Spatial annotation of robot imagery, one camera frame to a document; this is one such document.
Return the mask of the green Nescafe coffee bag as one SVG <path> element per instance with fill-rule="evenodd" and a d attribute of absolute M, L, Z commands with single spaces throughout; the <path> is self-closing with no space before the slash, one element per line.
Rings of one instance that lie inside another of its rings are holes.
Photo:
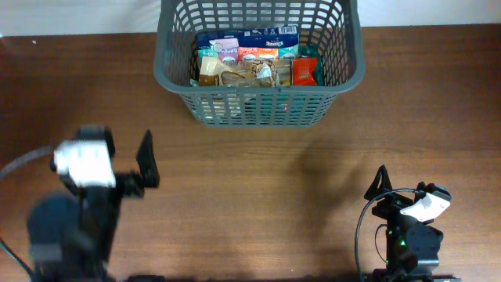
<path fill-rule="evenodd" d="M 301 58 L 314 59 L 314 68 L 312 71 L 312 77 L 318 86 L 324 86 L 324 73 L 322 65 L 322 57 L 319 52 L 319 47 L 317 45 L 300 45 L 299 53 Z"/>

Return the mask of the blue tissue pack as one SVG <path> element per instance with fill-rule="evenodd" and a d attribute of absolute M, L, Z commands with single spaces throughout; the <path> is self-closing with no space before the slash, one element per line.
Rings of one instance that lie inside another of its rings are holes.
<path fill-rule="evenodd" d="M 262 29 L 205 31 L 196 35 L 199 57 L 224 63 L 255 59 L 293 59 L 299 55 L 299 32 L 295 26 Z"/>

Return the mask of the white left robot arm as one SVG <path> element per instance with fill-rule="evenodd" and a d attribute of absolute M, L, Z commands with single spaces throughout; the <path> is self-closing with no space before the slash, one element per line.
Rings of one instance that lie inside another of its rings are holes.
<path fill-rule="evenodd" d="M 27 218 L 36 281 L 112 281 L 108 263 L 125 198 L 141 199 L 160 184 L 147 130 L 136 153 L 138 171 L 115 172 L 110 128 L 80 128 L 53 151 L 50 168 L 68 194 L 40 201 Z"/>

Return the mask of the mint green snack wrapper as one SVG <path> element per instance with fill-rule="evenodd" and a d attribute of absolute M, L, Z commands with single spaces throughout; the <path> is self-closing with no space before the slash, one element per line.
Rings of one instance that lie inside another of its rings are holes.
<path fill-rule="evenodd" d="M 190 79 L 190 84 L 192 87 L 199 87 L 200 86 L 198 80 L 195 80 L 192 78 Z"/>

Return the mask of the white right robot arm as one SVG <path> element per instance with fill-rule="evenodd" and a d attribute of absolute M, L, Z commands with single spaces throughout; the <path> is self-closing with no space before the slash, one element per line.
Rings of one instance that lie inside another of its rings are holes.
<path fill-rule="evenodd" d="M 362 281 L 434 281 L 433 271 L 439 265 L 438 253 L 443 232 L 431 223 L 451 204 L 447 189 L 433 183 L 420 182 L 415 189 L 395 189 L 385 166 L 380 166 L 364 194 L 368 201 L 360 219 L 368 210 L 383 219 L 386 237 L 385 267 L 370 275 L 361 270 Z"/>

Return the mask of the beige brown snack bag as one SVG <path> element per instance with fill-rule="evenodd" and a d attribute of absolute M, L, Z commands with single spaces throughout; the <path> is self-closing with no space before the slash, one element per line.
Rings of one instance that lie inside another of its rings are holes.
<path fill-rule="evenodd" d="M 201 60 L 198 86 L 275 88 L 280 86 L 276 65 L 271 60 L 222 62 L 205 56 Z"/>

